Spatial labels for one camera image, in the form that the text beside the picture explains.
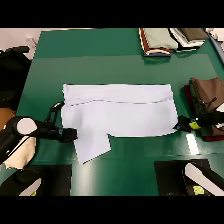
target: green table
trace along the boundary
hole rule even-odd
[[[195,52],[147,59],[136,28],[43,32],[17,115],[43,120],[63,100],[63,84],[171,84],[178,114],[190,116],[183,86],[190,77],[224,79],[210,40]],[[154,161],[208,158],[224,177],[224,143],[203,142],[200,155],[189,149],[186,133],[155,138],[114,138],[112,150],[79,165],[73,144],[38,140],[33,164],[73,164],[71,195],[158,195]]]

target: white folded cloth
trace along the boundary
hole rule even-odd
[[[28,138],[4,163],[6,169],[23,169],[35,154],[36,138]]]
[[[78,160],[84,163],[110,150],[115,137],[174,133],[177,111],[170,85],[64,85],[64,128],[75,128]]]

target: robotic arm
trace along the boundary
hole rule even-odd
[[[9,120],[6,127],[0,131],[0,164],[8,159],[29,137],[57,140],[61,143],[77,139],[76,129],[55,126],[58,111],[63,105],[63,102],[53,105],[43,122],[26,116],[16,116]]]

